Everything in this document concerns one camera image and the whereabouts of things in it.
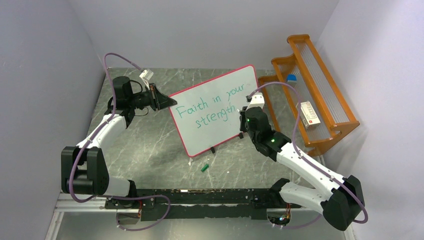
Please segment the pink-framed whiteboard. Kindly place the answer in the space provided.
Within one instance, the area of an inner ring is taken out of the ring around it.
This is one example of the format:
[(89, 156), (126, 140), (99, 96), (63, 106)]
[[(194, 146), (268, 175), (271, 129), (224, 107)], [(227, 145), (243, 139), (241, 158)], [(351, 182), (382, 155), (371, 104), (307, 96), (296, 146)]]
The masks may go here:
[(237, 137), (239, 111), (258, 86), (250, 64), (170, 95), (177, 102), (170, 114), (186, 154), (195, 157)]

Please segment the green marker cap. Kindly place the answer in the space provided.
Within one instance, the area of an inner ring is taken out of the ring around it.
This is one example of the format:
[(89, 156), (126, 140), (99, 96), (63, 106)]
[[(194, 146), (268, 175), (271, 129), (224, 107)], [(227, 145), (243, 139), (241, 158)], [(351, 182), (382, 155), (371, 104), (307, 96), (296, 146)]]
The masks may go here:
[(205, 172), (207, 169), (209, 168), (209, 164), (205, 164), (202, 168), (201, 168), (201, 172)]

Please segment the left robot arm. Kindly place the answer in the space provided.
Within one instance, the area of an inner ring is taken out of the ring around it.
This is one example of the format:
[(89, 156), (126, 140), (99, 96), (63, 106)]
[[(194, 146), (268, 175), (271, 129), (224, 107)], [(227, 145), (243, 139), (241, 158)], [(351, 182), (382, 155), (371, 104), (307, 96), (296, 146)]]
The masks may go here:
[(134, 92), (127, 76), (114, 78), (112, 97), (101, 123), (76, 146), (66, 146), (61, 152), (61, 189), (75, 197), (77, 194), (111, 196), (126, 208), (134, 207), (139, 200), (132, 180), (109, 175), (103, 151), (112, 146), (125, 131), (136, 113), (150, 107), (153, 111), (177, 105), (177, 101), (161, 93), (154, 83)]

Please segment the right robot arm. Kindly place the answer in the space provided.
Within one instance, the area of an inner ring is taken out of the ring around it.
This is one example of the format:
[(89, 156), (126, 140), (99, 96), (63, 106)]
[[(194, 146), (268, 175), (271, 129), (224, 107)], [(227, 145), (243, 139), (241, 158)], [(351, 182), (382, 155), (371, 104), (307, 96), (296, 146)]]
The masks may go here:
[(288, 179), (281, 180), (269, 197), (275, 207), (288, 203), (309, 208), (340, 231), (345, 231), (352, 223), (368, 221), (358, 178), (344, 177), (301, 151), (290, 138), (272, 129), (261, 107), (244, 106), (239, 114), (240, 130), (249, 135), (259, 153), (295, 171), (312, 185), (309, 188)]

